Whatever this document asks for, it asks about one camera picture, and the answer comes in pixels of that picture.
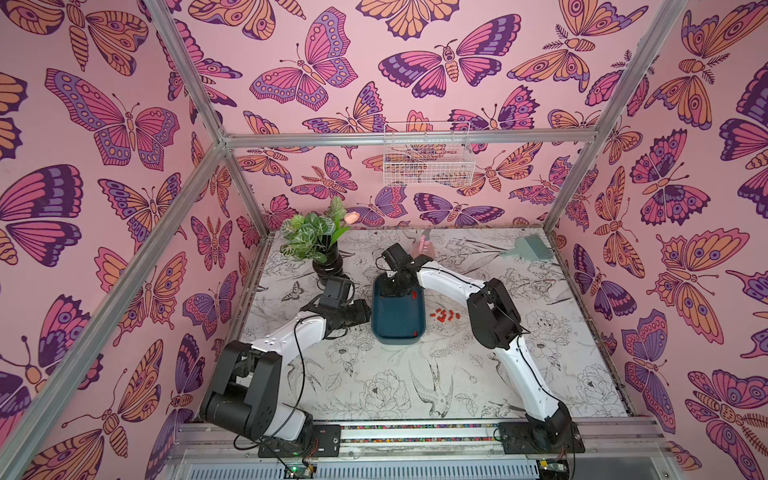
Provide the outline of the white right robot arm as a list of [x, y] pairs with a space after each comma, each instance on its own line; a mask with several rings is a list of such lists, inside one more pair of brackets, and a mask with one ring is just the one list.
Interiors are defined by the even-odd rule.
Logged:
[[572, 431], [570, 412], [535, 366], [524, 338], [528, 330], [500, 280], [474, 280], [427, 255], [413, 258], [398, 243], [381, 257], [389, 269], [374, 281], [371, 317], [379, 339], [417, 340], [426, 326], [425, 292], [448, 297], [466, 307], [475, 340], [493, 351], [506, 370], [531, 431], [550, 443]]

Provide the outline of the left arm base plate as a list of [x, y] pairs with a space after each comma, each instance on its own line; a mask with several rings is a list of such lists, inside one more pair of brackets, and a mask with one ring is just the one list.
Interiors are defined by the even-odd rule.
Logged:
[[289, 441], [276, 437], [265, 442], [258, 448], [258, 457], [291, 460], [338, 457], [341, 433], [340, 424], [315, 424], [309, 421], [296, 440]]

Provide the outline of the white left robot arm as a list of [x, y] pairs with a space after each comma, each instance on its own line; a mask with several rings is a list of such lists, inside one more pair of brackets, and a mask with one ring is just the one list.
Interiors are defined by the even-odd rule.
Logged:
[[275, 332], [251, 342], [229, 342], [201, 403], [200, 418], [259, 445], [306, 447], [313, 437], [313, 420], [298, 406], [279, 402], [283, 373], [332, 333], [370, 321], [370, 307], [363, 299], [355, 300], [354, 293], [350, 279], [332, 277], [323, 292]]

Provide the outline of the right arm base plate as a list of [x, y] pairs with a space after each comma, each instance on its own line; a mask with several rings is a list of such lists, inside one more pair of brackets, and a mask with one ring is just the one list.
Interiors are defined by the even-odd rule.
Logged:
[[558, 456], [586, 452], [578, 425], [573, 422], [559, 434], [552, 436], [542, 426], [534, 426], [528, 421], [517, 419], [499, 423], [493, 436], [501, 444], [506, 455]]

